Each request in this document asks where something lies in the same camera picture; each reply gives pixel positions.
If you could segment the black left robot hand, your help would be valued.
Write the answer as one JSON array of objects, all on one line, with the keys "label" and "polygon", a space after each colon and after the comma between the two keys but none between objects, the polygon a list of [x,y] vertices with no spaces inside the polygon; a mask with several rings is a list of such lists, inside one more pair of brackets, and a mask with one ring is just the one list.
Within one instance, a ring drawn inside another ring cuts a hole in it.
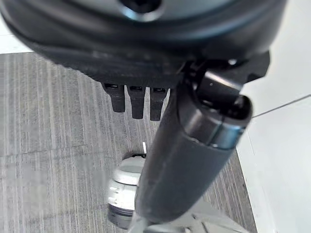
[{"label": "black left robot hand", "polygon": [[115,112],[159,121],[140,177],[138,215],[182,216],[205,193],[253,115],[243,86],[266,75],[285,0],[3,0],[26,46],[100,82]]}]

